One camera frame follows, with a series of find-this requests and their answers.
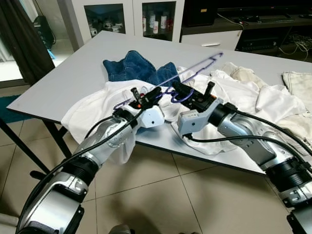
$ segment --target black cable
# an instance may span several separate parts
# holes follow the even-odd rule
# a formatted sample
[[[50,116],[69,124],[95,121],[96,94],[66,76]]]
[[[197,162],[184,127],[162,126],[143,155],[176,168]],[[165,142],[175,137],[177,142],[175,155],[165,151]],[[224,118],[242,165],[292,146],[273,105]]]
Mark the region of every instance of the black cable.
[[[187,137],[188,139],[195,141],[195,142],[201,142],[201,143],[211,143],[211,142],[218,142],[218,141],[226,141],[226,140],[241,140],[241,139],[259,139],[259,140],[266,140],[269,142],[272,142],[274,144],[277,144],[281,147],[283,147],[284,149],[286,149],[287,151],[289,151],[291,154],[293,154],[295,157],[300,157],[300,155],[298,154],[298,152],[296,150],[294,150],[292,147],[290,147],[289,145],[273,139],[273,138],[269,138],[266,136],[254,136],[254,135],[247,135],[247,136],[231,136],[231,137],[224,137],[224,138],[216,138],[216,139],[206,139],[206,140],[201,140],[201,139],[194,139],[192,137],[191,134],[186,134],[185,137]]]
[[[66,159],[65,161],[63,161],[61,164],[59,164],[58,166],[56,166],[55,168],[53,168],[42,180],[40,180],[38,182],[38,184],[34,187],[34,189],[32,190],[32,192],[30,193],[30,195],[28,196],[24,207],[20,213],[20,218],[16,227],[16,234],[19,232],[20,230],[20,223],[21,220],[23,218],[23,216],[25,215],[26,210],[28,209],[29,205],[31,204],[31,202],[33,202],[34,198],[38,195],[38,193],[42,190],[43,186],[48,182],[48,180],[53,176],[53,174],[60,169],[61,167],[64,167],[65,164],[69,163],[70,161],[72,161],[73,159],[83,155],[84,153],[95,149],[96,147],[104,144],[105,142],[109,141],[110,139],[112,139],[114,136],[116,136],[118,133],[120,133],[122,130],[124,130],[126,127],[128,127],[130,124],[133,123],[133,121],[135,121],[142,113],[143,113],[143,109],[140,110],[139,113],[137,113],[133,119],[131,121],[129,121],[128,123],[126,123],[125,125],[123,125],[121,128],[119,128],[116,132],[114,132],[113,134],[109,135],[107,138],[103,139],[102,141],[98,142],[97,144],[94,144],[93,146],[90,146],[84,150],[79,151],[78,153],[72,155],[70,158]]]
[[[87,132],[86,136],[84,137],[85,139],[91,134],[91,132],[102,122],[105,122],[109,119],[111,119],[113,116],[108,116],[106,118],[101,119],[100,121],[98,121],[95,125],[92,126],[92,128],[90,128],[90,130]]]
[[[293,139],[295,142],[297,142],[302,148],[305,149],[305,151],[307,151],[311,156],[312,156],[312,150],[304,143],[302,142],[299,138],[297,138],[296,136],[294,136],[293,134],[290,134],[289,132],[287,132],[285,129],[281,128],[280,126],[270,122],[270,121],[267,121],[263,118],[260,118],[260,117],[257,117],[257,116],[253,116],[251,114],[248,114],[248,113],[245,113],[245,112],[242,112],[242,111],[239,111],[239,110],[236,110],[236,113],[242,115],[242,116],[246,116],[246,117],[249,117],[249,118],[253,118],[255,120],[258,120],[260,122],[263,122],[265,124],[268,124],[274,128],[276,128],[277,130],[279,130],[280,132],[284,133],[285,135],[289,136],[291,139]]]
[[[227,17],[225,17],[225,16],[220,15],[219,13],[217,13],[217,15],[218,15],[219,17],[221,17],[221,18],[227,20],[227,21],[230,22],[230,23],[233,23],[233,24],[236,24],[236,25],[241,26],[243,30],[245,29],[244,25],[242,25],[242,24],[240,24],[240,23],[236,23],[236,22],[234,22],[233,20],[231,20],[231,19],[229,19],[229,18],[227,18]]]
[[[51,33],[52,33],[52,35],[53,35],[53,42],[52,42],[52,45],[55,45],[55,43],[57,42],[57,38],[56,38],[56,36],[55,36],[54,32],[52,31],[52,28],[51,28],[51,26],[50,26],[50,25],[49,25],[49,27],[50,27],[50,29],[51,29]]]

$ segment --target curtain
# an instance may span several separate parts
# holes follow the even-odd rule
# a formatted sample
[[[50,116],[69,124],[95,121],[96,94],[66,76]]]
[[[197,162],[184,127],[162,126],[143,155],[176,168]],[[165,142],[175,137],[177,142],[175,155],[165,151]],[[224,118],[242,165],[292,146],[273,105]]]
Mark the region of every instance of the curtain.
[[[19,0],[0,0],[0,34],[25,82],[33,85],[55,68]]]

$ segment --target blue jeans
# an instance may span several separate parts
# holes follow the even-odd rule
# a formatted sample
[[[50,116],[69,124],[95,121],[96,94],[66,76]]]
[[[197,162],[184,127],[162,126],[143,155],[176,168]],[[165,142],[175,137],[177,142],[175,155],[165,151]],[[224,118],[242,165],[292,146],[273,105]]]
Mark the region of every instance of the blue jeans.
[[[156,70],[148,60],[143,58],[135,50],[129,51],[126,57],[118,62],[104,60],[103,64],[107,70],[109,81],[139,79],[150,84],[158,85],[177,75],[176,66],[172,62]],[[180,80],[176,77],[163,86],[171,86],[174,81]]]

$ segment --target bottle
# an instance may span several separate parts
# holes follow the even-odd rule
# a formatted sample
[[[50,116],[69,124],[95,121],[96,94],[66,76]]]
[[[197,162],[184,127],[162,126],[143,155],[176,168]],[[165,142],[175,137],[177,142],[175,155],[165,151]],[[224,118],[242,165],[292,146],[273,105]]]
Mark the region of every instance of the bottle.
[[[154,21],[153,33],[154,34],[158,33],[158,21]]]
[[[143,32],[146,32],[146,18],[143,17]]]
[[[153,11],[150,12],[150,28],[154,28],[155,14]]]
[[[166,29],[167,26],[167,16],[161,16],[160,18],[160,28]]]

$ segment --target table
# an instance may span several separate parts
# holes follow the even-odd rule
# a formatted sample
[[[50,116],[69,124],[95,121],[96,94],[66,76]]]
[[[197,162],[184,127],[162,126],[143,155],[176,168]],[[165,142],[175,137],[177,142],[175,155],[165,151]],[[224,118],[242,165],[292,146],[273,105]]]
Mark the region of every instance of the table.
[[[137,50],[156,68],[173,62],[189,67],[220,50],[157,39],[129,36],[107,31],[100,32],[62,64],[12,102],[8,109],[44,120],[62,149],[65,142],[53,123],[60,123],[65,113],[78,100],[104,87],[108,80],[104,59],[120,60],[129,50]],[[267,84],[283,84],[281,74],[286,71],[312,73],[312,65],[284,58],[224,50],[224,55],[209,68],[220,68],[225,62],[251,68]],[[137,143],[178,153],[200,160],[263,174],[261,169],[241,150],[236,149],[214,156],[204,155],[188,147],[178,138],[169,124],[141,129]]]

